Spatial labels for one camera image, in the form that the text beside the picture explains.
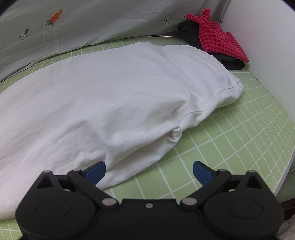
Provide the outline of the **white trousers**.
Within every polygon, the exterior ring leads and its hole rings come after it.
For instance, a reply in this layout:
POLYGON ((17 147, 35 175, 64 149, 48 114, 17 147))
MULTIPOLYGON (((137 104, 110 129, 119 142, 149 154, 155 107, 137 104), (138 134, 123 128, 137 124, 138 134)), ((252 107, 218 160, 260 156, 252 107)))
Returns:
POLYGON ((243 89, 189 45, 138 42, 31 73, 1 93, 1 219, 15 216, 44 170, 66 174, 101 160, 99 188, 126 181, 243 89))

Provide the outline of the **red checked folded garment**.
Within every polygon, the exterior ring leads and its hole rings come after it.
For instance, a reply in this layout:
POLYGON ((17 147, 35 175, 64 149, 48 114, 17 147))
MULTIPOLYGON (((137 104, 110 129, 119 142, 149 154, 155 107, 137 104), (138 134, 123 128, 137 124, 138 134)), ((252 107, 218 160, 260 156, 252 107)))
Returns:
POLYGON ((188 14, 186 18, 199 24, 199 40, 205 52, 225 54, 249 62, 234 36, 230 32, 224 32, 219 23, 211 21, 209 8, 204 9, 201 16, 188 14))

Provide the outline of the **black folded garment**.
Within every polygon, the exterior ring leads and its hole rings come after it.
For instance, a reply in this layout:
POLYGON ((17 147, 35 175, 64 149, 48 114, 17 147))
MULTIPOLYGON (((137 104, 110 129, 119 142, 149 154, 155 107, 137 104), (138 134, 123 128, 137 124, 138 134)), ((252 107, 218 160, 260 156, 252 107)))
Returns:
MULTIPOLYGON (((191 46, 196 47, 203 51, 199 38, 199 24, 191 20, 185 20, 178 25, 178 32, 180 36, 191 46)), ((241 70, 245 67, 245 63, 235 57, 227 56, 225 54, 209 52, 220 63, 224 65, 226 69, 241 70)))

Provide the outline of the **grey printed fabric backdrop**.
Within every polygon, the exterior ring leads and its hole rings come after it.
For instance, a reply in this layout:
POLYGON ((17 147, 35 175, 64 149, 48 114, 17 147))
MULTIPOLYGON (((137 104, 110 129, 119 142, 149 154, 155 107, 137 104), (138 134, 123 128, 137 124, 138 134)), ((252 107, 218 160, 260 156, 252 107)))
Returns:
POLYGON ((1 80, 64 52, 107 40, 172 32, 208 8, 221 23, 228 1, 1 1, 1 80))

